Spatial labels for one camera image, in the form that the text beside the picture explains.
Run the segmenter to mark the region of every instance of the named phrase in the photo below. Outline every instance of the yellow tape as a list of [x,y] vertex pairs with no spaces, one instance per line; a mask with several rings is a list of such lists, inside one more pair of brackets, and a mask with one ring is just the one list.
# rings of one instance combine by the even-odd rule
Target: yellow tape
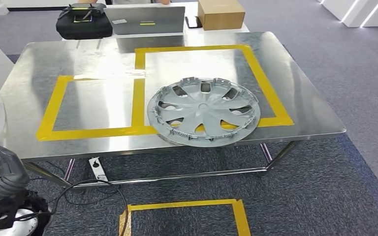
[[[125,224],[125,211],[120,215],[118,223],[118,235],[121,236]],[[131,211],[128,210],[128,220],[126,221],[124,236],[131,236]]]
[[[174,203],[157,203],[144,205],[128,205],[128,222],[126,225],[125,235],[131,236],[131,212],[134,210],[152,210],[176,207],[201,207],[215,205],[231,205],[234,212],[234,220],[239,236],[251,236],[249,223],[247,221],[246,212],[242,200],[236,199],[220,199],[220,200],[203,200],[190,202],[174,202]],[[125,211],[119,216],[119,232],[120,235],[125,223]]]
[[237,226],[238,235],[251,236],[249,222],[246,211],[244,210],[243,200],[238,200],[232,204],[234,212],[235,225]]
[[[146,53],[159,53],[159,52],[182,52],[182,51],[196,51],[196,50],[224,50],[224,49],[236,49],[241,50],[243,55],[249,64],[250,70],[257,80],[259,87],[261,88],[264,97],[273,110],[275,117],[261,118],[258,127],[270,127],[270,126],[282,126],[282,125],[294,125],[292,119],[284,108],[283,104],[279,100],[275,90],[264,74],[260,67],[252,49],[248,45],[219,45],[219,46],[199,46],[199,47],[163,47],[163,48],[137,48],[135,49],[135,69],[146,68]],[[234,125],[223,125],[223,128],[234,129]]]
[[157,203],[157,204],[145,204],[145,205],[129,205],[128,209],[152,210],[152,209],[176,208],[176,207],[200,207],[200,206],[233,204],[235,202],[236,202],[235,199],[222,199],[222,200],[204,200],[204,201],[175,202],[175,203]]
[[73,76],[59,76],[56,85],[48,101],[47,109],[44,113],[41,125],[37,130],[35,136],[39,141],[47,140],[53,131],[54,123],[56,122],[57,114],[59,113],[60,105],[63,101],[64,91],[67,83],[73,80]]
[[[261,118],[258,127],[270,127],[281,125],[293,125],[293,121],[279,100],[272,85],[266,78],[257,59],[250,46],[248,45],[218,45],[218,46],[200,46],[200,47],[163,47],[163,48],[136,48],[135,49],[135,69],[145,69],[146,54],[155,52],[180,52],[195,50],[223,50],[235,49],[241,50],[246,58],[250,69],[255,76],[264,97],[268,101],[270,108],[273,110],[275,117]],[[70,139],[88,139],[102,138],[125,135],[147,135],[156,134],[151,126],[144,125],[145,117],[145,79],[134,80],[134,90],[132,98],[132,117],[131,127],[92,129],[92,130],[66,130],[53,131],[53,126],[57,118],[60,105],[63,100],[63,94],[67,87],[67,83],[73,81],[73,76],[59,76],[57,79],[53,94],[47,106],[47,110],[43,116],[40,127],[37,130],[36,137],[39,141],[54,140],[70,140]],[[234,129],[236,126],[231,124],[223,124],[225,129]]]
[[131,126],[144,126],[144,97],[145,97],[145,79],[134,80],[134,93],[132,96],[132,116]]

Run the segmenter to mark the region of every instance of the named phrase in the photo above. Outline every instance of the metal table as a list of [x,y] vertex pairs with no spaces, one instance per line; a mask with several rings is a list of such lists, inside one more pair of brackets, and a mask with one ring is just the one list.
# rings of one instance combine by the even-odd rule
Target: metal table
[[[217,33],[28,44],[0,91],[6,146],[28,169],[63,186],[70,185],[74,158],[178,150],[155,134],[145,107],[160,87],[192,76],[231,80],[257,96],[259,127],[235,145],[261,145],[268,165],[113,184],[266,172],[299,141],[346,131],[271,32]],[[286,141],[274,157],[265,145]],[[64,178],[33,163],[69,158]]]

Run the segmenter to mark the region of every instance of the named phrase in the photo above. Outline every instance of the black cable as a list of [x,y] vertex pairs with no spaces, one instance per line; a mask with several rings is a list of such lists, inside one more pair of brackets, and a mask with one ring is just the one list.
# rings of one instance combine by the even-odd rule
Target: black cable
[[[104,180],[101,180],[101,179],[88,179],[88,180],[84,180],[84,181],[80,181],[80,182],[77,182],[71,186],[69,186],[68,188],[66,188],[65,190],[63,190],[63,192],[61,192],[61,194],[59,194],[59,196],[56,198],[56,203],[54,203],[54,208],[53,208],[53,211],[52,212],[35,212],[35,213],[31,213],[31,214],[26,214],[26,215],[23,215],[23,216],[20,216],[20,217],[17,217],[14,219],[14,221],[28,221],[28,220],[31,220],[31,219],[34,219],[36,218],[37,216],[39,215],[54,215],[57,213],[57,207],[59,206],[59,201],[60,199],[70,190],[72,189],[73,187],[79,185],[79,184],[82,184],[82,183],[92,183],[92,182],[103,182],[103,183],[106,183],[106,184],[109,184],[110,186],[114,186],[113,184],[111,184],[110,182],[108,181],[104,181]],[[126,229],[126,225],[128,223],[128,205],[127,205],[127,202],[126,202],[126,199],[125,199],[125,196],[123,195],[123,193],[121,192],[121,190],[119,188],[116,188],[117,192],[120,194],[122,200],[123,200],[123,203],[124,203],[124,206],[125,206],[125,221],[124,221],[124,227],[123,227],[123,230],[121,231],[121,234],[120,236],[124,236],[125,234],[125,229]]]
[[90,203],[74,203],[72,201],[70,201],[68,198],[67,198],[67,194],[64,195],[64,199],[66,200],[67,203],[69,204],[72,204],[72,205],[76,205],[76,206],[86,206],[86,205],[91,205],[91,204],[95,204],[95,203],[98,203],[98,202],[102,202],[103,200],[106,200],[112,196],[114,196],[115,194],[117,194],[116,192],[113,193],[113,194],[110,194],[109,196],[105,197],[105,198],[102,198],[102,199],[99,199],[99,200],[96,200],[96,201],[93,201],[93,202],[90,202]]
[[50,164],[50,165],[56,167],[57,169],[59,169],[59,170],[63,173],[63,175],[66,174],[66,172],[65,172],[60,166],[55,165],[55,164],[53,164],[53,163],[51,163],[51,162],[49,162],[49,161],[46,161],[46,162],[47,162],[48,164]]

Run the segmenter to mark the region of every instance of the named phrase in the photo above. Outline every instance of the carpet floor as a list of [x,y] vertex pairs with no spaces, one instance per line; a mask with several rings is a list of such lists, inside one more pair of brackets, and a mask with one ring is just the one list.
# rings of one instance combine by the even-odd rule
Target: carpet floor
[[[276,153],[284,144],[270,144]],[[158,177],[250,168],[264,164],[259,146],[177,150],[102,158],[110,180]],[[66,161],[54,162],[65,166]],[[43,167],[61,174],[46,162]],[[72,181],[94,178],[87,160],[79,160]],[[60,188],[36,180],[31,189],[50,200]],[[305,141],[264,176],[240,174],[123,185],[128,204],[242,200],[251,235],[378,235],[378,180],[349,138]],[[69,193],[86,203],[106,197],[95,189]],[[89,206],[60,202],[49,236],[116,236],[124,205],[119,195]],[[230,205],[133,211],[135,236],[234,236]]]

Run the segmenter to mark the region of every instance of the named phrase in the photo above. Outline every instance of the silver laptop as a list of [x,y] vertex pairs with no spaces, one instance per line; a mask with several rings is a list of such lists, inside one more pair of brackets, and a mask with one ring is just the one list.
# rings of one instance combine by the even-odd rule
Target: silver laptop
[[115,34],[181,33],[184,6],[105,8]]

